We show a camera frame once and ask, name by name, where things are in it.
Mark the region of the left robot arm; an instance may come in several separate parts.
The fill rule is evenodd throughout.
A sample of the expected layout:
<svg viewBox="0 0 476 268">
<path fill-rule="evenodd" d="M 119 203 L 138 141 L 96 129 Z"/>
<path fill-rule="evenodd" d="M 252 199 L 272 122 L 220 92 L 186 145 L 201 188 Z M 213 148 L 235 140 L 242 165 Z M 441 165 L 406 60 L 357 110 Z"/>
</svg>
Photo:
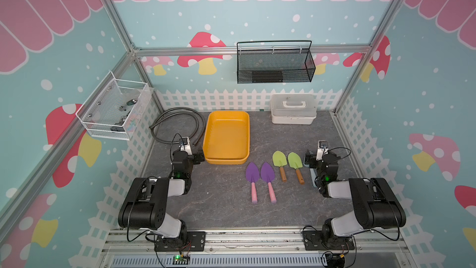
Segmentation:
<svg viewBox="0 0 476 268">
<path fill-rule="evenodd" d="M 193 166 L 204 161 L 202 150 L 191 154 L 176 150 L 172 154 L 169 177 L 134 179 L 119 211 L 119 226 L 126 230 L 146 230 L 164 241 L 188 243 L 186 224 L 166 212 L 167 201 L 169 197 L 188 194 L 192 186 Z"/>
</svg>

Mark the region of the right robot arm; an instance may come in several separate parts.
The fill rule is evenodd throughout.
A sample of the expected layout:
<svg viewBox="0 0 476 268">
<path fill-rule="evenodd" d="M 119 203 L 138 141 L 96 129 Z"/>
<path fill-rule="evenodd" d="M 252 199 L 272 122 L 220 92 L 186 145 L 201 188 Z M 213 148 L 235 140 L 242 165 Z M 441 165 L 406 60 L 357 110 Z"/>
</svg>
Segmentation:
<svg viewBox="0 0 476 268">
<path fill-rule="evenodd" d="M 338 162 L 341 159 L 323 148 L 317 153 L 307 151 L 304 157 L 323 197 L 352 201 L 352 211 L 325 221 L 320 231 L 321 242 L 330 246 L 376 228 L 404 227 L 407 216 L 387 181 L 379 177 L 339 180 Z"/>
</svg>

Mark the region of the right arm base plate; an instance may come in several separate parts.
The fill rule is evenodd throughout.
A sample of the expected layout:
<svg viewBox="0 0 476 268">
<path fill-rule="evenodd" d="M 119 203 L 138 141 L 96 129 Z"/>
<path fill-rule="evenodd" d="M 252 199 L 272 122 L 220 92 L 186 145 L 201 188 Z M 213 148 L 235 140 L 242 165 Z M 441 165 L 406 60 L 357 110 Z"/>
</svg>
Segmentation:
<svg viewBox="0 0 476 268">
<path fill-rule="evenodd" d="M 352 237 L 337 237 L 317 230 L 302 231 L 306 251 L 342 251 L 355 250 Z"/>
</svg>

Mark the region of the green shovel wooden handle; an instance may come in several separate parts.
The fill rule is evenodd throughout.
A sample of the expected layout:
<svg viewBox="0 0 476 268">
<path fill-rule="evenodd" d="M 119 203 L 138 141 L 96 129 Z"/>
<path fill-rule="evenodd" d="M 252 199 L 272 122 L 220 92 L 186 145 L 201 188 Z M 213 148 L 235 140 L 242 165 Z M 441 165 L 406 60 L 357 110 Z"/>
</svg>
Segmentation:
<svg viewBox="0 0 476 268">
<path fill-rule="evenodd" d="M 300 170 L 303 167 L 300 156 L 297 153 L 291 152 L 288 154 L 288 162 L 290 167 L 295 170 L 299 183 L 304 185 L 304 178 L 302 177 Z"/>
<path fill-rule="evenodd" d="M 281 180 L 283 182 L 287 181 L 286 173 L 285 173 L 285 166 L 287 165 L 287 159 L 285 154 L 282 151 L 275 151 L 273 156 L 273 164 L 279 168 Z"/>
</svg>

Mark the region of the purple shovel pink handle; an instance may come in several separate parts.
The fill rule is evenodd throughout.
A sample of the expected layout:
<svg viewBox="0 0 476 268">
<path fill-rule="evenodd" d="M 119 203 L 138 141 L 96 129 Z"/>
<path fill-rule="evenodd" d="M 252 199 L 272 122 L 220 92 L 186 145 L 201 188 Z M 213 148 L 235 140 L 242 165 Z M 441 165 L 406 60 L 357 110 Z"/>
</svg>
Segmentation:
<svg viewBox="0 0 476 268">
<path fill-rule="evenodd" d="M 257 203 L 258 198 L 257 198 L 257 190 L 256 190 L 255 184 L 259 180 L 260 174 L 259 174 L 259 169 L 255 163 L 251 162 L 247 165 L 247 168 L 245 170 L 245 178 L 251 184 L 251 201 L 252 203 Z"/>
<path fill-rule="evenodd" d="M 268 162 L 265 162 L 261 167 L 261 179 L 267 183 L 271 203 L 276 203 L 277 199 L 272 186 L 272 182 L 275 180 L 275 171 Z"/>
</svg>

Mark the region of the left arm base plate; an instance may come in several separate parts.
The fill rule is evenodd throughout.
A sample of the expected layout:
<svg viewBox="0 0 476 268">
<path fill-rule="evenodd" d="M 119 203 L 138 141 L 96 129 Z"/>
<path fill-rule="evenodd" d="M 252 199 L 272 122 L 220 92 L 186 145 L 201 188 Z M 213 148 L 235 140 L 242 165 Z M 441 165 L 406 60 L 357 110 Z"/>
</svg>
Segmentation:
<svg viewBox="0 0 476 268">
<path fill-rule="evenodd" d="M 202 252 L 205 249 L 206 232 L 187 232 L 177 238 L 157 237 L 152 242 L 157 252 Z"/>
</svg>

